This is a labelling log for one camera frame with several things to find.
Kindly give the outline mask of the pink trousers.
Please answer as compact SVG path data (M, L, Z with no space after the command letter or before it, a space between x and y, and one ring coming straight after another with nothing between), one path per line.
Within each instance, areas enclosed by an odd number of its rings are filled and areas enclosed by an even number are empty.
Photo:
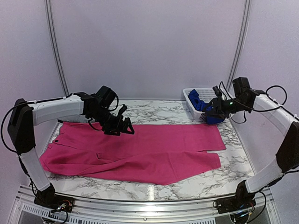
M66 176L168 185L221 167L225 150L214 125L135 125L134 134L104 135L65 122L40 162Z

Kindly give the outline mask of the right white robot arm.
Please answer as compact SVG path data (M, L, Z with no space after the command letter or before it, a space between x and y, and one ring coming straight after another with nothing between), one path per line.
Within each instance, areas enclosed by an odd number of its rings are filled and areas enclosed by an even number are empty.
M274 158L251 178L238 184L232 206L241 209L255 193L280 181L286 174L299 167L299 118L285 109L269 95L268 90L251 88L246 77L233 80L234 95L227 89L213 87L215 97L203 109L207 116L228 119L238 112L255 112L262 115L267 126L262 128L257 142L262 146L271 140L270 146L278 144Z

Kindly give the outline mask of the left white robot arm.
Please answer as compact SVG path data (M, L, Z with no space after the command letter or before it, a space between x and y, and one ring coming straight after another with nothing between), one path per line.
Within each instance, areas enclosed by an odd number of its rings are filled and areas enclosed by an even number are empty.
M114 116L110 105L118 100L117 94L109 87L102 86L96 93L77 92L66 97L39 101L22 98L8 110L10 118L7 131L25 175L30 179L37 201L54 208L59 204L53 185L49 182L36 152L34 127L55 119L84 115L89 121L95 120L106 135L119 136L121 133L134 134L130 118L123 117L127 107L123 105Z

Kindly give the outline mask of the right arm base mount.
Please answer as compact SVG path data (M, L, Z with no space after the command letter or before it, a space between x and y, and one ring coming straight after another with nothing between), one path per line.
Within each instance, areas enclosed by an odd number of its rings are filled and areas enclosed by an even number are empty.
M219 214L244 210L256 205L254 193L236 193L234 196L218 198L214 201L214 207Z

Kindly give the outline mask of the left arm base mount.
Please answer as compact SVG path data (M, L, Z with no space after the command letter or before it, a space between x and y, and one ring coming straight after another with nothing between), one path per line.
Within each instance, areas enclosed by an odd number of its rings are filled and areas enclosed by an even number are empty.
M37 191L37 193L35 194L34 204L49 208L52 210L52 212L72 212L74 198L58 195L55 192L50 191Z

